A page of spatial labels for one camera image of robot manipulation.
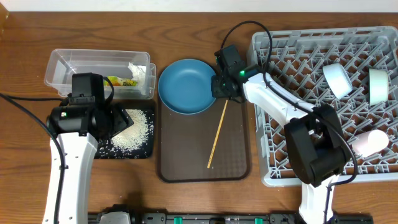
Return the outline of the dark blue plate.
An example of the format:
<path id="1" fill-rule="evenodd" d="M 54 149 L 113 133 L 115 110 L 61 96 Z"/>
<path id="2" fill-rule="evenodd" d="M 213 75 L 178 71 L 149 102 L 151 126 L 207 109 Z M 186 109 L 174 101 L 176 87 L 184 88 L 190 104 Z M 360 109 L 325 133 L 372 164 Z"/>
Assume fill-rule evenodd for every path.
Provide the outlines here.
<path id="1" fill-rule="evenodd" d="M 163 104 L 179 114 L 198 114 L 216 101 L 211 92 L 213 68 L 197 59 L 171 63 L 159 77 L 158 94 Z"/>

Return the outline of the yellow snack wrapper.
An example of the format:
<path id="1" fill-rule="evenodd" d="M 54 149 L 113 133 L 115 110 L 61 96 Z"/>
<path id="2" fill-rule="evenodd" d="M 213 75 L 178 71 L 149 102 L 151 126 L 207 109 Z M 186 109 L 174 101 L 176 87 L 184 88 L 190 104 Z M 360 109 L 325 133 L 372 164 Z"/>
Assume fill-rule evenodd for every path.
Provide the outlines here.
<path id="1" fill-rule="evenodd" d="M 138 82 L 133 79 L 120 78 L 116 76 L 104 77 L 105 86 L 137 86 Z"/>

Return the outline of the orange chopstick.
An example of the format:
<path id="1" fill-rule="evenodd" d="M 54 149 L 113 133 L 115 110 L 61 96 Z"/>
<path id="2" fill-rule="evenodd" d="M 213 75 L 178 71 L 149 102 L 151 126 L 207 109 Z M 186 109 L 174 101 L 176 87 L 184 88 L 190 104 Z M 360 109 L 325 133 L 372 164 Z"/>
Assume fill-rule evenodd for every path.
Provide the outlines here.
<path id="1" fill-rule="evenodd" d="M 209 157 L 209 160 L 208 160 L 208 163 L 207 163 L 207 167 L 206 167 L 207 169 L 211 168 L 211 163 L 212 163 L 213 156 L 214 156 L 214 153 L 215 153 L 215 150 L 216 150 L 216 146 L 217 146 L 218 138 L 219 138 L 220 131 L 221 131 L 221 128 L 222 128 L 222 125 L 223 125 L 223 120 L 224 120 L 224 116 L 225 116 L 225 113 L 226 113 L 227 106 L 228 106 L 228 100 L 225 101 L 225 104 L 224 104 L 224 107 L 223 107 L 223 111 L 221 113 L 220 121 L 219 121 L 219 124 L 218 124 L 218 129 L 216 131 L 215 139 L 213 141 L 213 145 L 212 145 L 212 148 L 211 148 L 211 154 L 210 154 L 210 157 Z"/>

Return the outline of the white tissue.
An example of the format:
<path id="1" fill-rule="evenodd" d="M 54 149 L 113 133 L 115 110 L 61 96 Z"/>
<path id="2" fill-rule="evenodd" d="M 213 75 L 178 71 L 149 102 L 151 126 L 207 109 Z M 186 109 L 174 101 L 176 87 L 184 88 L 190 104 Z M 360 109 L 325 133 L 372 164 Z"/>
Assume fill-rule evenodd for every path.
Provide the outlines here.
<path id="1" fill-rule="evenodd" d="M 136 86 L 142 86 L 146 79 L 147 67 L 144 65 L 134 65 L 133 63 L 129 63 L 128 69 L 132 72 L 131 80 L 136 83 Z"/>

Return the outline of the light blue bowl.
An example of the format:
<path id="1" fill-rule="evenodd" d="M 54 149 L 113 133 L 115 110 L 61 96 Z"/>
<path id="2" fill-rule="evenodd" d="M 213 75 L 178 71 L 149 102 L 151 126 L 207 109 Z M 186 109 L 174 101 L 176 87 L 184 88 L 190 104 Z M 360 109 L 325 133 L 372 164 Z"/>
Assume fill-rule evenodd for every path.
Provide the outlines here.
<path id="1" fill-rule="evenodd" d="M 330 90 L 337 99 L 342 99 L 353 90 L 351 80 L 341 64 L 325 65 L 322 70 Z"/>

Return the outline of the mint green bowl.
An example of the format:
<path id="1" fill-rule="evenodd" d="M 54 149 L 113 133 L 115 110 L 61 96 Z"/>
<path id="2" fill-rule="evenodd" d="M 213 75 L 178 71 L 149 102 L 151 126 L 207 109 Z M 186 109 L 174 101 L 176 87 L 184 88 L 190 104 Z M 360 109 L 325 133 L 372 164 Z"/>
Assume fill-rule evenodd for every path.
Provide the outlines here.
<path id="1" fill-rule="evenodd" d="M 388 74 L 384 70 L 369 70 L 369 104 L 387 101 L 389 91 Z"/>

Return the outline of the white pink cup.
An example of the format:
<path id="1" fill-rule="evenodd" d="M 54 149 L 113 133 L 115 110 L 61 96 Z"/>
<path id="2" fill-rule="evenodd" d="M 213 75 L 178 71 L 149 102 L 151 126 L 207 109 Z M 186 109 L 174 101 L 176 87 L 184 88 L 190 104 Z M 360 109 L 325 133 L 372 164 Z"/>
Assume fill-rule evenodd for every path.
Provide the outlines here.
<path id="1" fill-rule="evenodd" d="M 383 150 L 388 144 L 388 135 L 381 130 L 375 129 L 357 135 L 356 140 L 352 143 L 352 148 L 360 156 L 368 157 Z"/>

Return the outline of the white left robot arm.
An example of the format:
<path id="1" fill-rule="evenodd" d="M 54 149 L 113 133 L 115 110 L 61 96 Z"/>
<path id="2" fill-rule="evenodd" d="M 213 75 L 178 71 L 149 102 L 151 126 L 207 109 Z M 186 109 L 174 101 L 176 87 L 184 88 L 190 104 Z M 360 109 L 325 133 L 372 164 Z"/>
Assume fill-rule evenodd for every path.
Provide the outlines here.
<path id="1" fill-rule="evenodd" d="M 44 223 L 88 223 L 90 175 L 104 141 L 133 125 L 120 103 L 55 107 L 47 118 L 51 171 Z"/>

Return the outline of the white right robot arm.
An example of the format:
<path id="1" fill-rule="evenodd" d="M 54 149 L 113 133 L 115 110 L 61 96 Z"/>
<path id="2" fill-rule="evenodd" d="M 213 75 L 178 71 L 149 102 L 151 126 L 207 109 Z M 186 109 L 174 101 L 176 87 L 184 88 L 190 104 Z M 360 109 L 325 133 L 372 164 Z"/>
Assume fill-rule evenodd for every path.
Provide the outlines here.
<path id="1" fill-rule="evenodd" d="M 289 164 L 302 183 L 299 215 L 305 223 L 329 223 L 334 187 L 352 156 L 336 111 L 297 98 L 257 65 L 223 67 L 211 78 L 211 92 L 229 100 L 241 96 L 283 127 Z"/>

